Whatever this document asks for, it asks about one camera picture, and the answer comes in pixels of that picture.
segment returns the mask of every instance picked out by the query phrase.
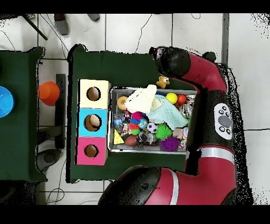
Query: shape sorter box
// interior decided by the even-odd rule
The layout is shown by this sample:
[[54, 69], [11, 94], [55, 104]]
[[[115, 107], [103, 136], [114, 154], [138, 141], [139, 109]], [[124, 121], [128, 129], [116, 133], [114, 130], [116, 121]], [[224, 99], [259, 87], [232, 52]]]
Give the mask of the shape sorter box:
[[[100, 118], [101, 126], [96, 131], [89, 131], [84, 127], [84, 120], [88, 115], [97, 115]], [[80, 108], [79, 110], [79, 136], [78, 137], [106, 137], [108, 123], [108, 110]]]
[[[93, 145], [97, 149], [95, 157], [88, 157], [85, 153], [87, 146]], [[76, 165], [104, 165], [108, 157], [106, 137], [78, 137], [75, 156]]]
[[[79, 80], [80, 108], [108, 109], [108, 99], [111, 84], [105, 80]], [[88, 98], [88, 90], [95, 87], [99, 92], [99, 98], [92, 101]]]

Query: light blue cloth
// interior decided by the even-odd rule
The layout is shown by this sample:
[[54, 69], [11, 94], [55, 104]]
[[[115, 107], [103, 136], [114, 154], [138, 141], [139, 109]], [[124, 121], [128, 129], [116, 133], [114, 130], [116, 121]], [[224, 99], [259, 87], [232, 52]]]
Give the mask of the light blue cloth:
[[155, 95], [155, 97], [162, 103], [162, 106], [146, 114], [149, 119], [155, 120], [156, 124], [165, 122], [172, 130], [177, 127], [184, 127], [188, 124], [188, 120], [185, 119], [180, 111], [164, 96]]

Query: yellow triangle block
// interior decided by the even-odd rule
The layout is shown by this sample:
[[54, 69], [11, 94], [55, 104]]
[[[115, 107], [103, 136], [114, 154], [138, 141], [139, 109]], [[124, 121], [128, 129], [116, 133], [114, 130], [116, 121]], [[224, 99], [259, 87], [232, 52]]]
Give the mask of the yellow triangle block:
[[121, 138], [121, 136], [119, 135], [119, 133], [117, 132], [116, 129], [114, 130], [113, 143], [114, 143], [114, 145], [124, 143], [124, 140]]

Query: green tablecloth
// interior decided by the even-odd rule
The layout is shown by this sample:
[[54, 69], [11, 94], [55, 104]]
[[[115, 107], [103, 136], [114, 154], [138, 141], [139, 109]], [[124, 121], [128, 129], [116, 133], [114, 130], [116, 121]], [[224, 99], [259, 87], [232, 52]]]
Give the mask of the green tablecloth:
[[[146, 87], [158, 81], [154, 61], [148, 54], [86, 52], [75, 45], [69, 53], [69, 93], [67, 108], [67, 180], [115, 180], [133, 165], [162, 166], [183, 170], [184, 155], [109, 152], [104, 166], [75, 165], [75, 134], [78, 79], [107, 80], [112, 86]], [[170, 80], [170, 89], [194, 90], [190, 85]]]
[[0, 180], [45, 181], [35, 166], [37, 145], [37, 62], [43, 48], [30, 52], [0, 51], [0, 86], [14, 97], [15, 107], [0, 118]]

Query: yellow ball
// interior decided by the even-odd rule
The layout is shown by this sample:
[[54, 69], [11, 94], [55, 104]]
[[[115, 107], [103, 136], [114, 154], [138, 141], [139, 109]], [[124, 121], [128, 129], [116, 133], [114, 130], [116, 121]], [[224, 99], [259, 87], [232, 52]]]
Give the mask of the yellow ball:
[[173, 92], [170, 92], [166, 95], [166, 99], [172, 103], [172, 104], [175, 104], [177, 102], [177, 95], [174, 94]]

